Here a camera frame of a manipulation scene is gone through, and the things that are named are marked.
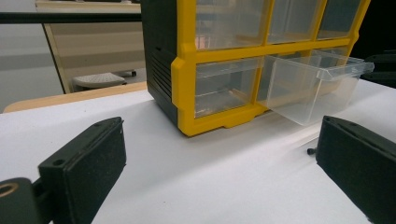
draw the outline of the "wall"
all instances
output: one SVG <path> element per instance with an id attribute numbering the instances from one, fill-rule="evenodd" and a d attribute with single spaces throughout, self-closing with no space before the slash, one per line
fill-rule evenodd
<path id="1" fill-rule="evenodd" d="M 1 0 L 1 12 L 35 12 L 35 0 Z M 41 24 L 0 24 L 0 113 L 7 105 L 63 94 Z"/>

